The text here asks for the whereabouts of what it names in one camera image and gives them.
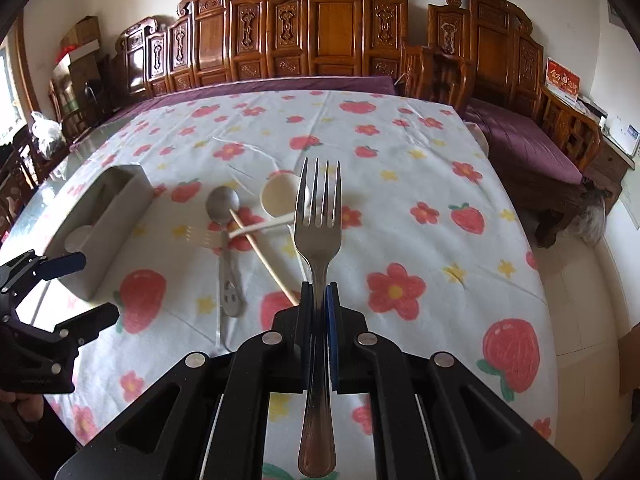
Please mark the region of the person's hand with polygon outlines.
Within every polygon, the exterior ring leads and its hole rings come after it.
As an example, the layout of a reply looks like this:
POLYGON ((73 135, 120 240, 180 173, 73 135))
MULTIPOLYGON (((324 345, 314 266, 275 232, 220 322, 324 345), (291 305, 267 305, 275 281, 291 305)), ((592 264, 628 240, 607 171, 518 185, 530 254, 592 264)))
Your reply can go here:
POLYGON ((43 416, 43 396, 41 394, 14 393, 0 391, 0 400, 16 408, 25 422, 38 422, 43 416))

